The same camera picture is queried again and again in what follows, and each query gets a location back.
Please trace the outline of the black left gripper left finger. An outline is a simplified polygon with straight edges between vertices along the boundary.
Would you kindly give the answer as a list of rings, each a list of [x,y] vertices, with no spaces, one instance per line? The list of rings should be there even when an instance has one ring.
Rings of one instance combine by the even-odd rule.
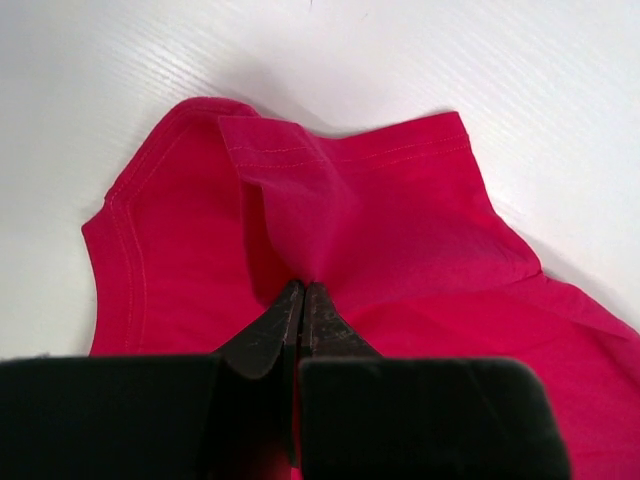
[[[1,365],[5,479],[287,479],[304,288],[209,354]]]

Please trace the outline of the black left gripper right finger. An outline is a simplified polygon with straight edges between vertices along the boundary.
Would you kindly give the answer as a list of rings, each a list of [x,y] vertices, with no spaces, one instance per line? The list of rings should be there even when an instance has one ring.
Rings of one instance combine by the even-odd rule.
[[[305,294],[300,465],[306,479],[568,479],[546,391],[505,358],[393,359]]]

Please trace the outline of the red t shirt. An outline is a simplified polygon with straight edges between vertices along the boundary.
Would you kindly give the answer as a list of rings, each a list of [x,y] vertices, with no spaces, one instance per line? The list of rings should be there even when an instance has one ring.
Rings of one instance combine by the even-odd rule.
[[[292,279],[392,357],[507,356],[544,383],[576,479],[639,475],[639,336],[494,211],[455,112],[324,138],[200,97],[82,229],[95,355],[210,352]]]

